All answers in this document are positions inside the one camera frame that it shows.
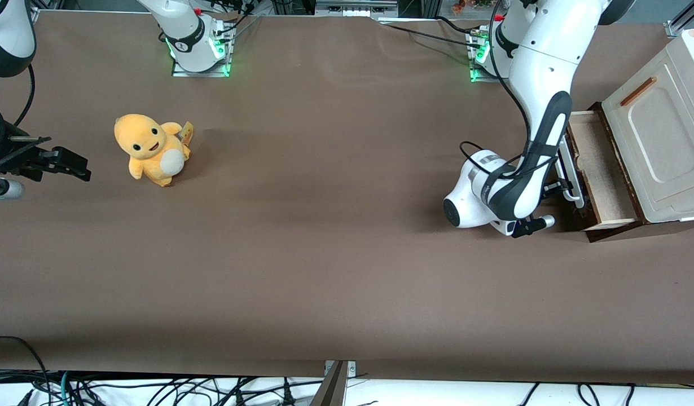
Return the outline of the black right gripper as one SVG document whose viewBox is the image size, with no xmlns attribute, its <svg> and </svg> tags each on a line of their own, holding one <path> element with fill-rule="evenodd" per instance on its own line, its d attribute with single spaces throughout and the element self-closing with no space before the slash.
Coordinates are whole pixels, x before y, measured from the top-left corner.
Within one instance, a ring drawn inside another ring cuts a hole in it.
<svg viewBox="0 0 694 406">
<path fill-rule="evenodd" d="M 91 180 L 87 159 L 64 147 L 54 147 L 52 153 L 38 146 L 51 140 L 50 136 L 30 136 L 7 122 L 0 111 L 0 173 L 14 173 L 40 182 L 43 172 L 63 173 L 82 182 Z"/>
</svg>

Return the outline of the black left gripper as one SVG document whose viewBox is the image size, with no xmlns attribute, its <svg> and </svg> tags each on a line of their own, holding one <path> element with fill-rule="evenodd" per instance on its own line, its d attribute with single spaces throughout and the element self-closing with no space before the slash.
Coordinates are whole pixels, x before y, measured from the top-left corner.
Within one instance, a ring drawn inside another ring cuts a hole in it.
<svg viewBox="0 0 694 406">
<path fill-rule="evenodd" d="M 549 198 L 559 192 L 570 192 L 572 184 L 564 178 L 559 178 L 556 182 L 546 183 L 542 188 L 541 198 Z"/>
</svg>

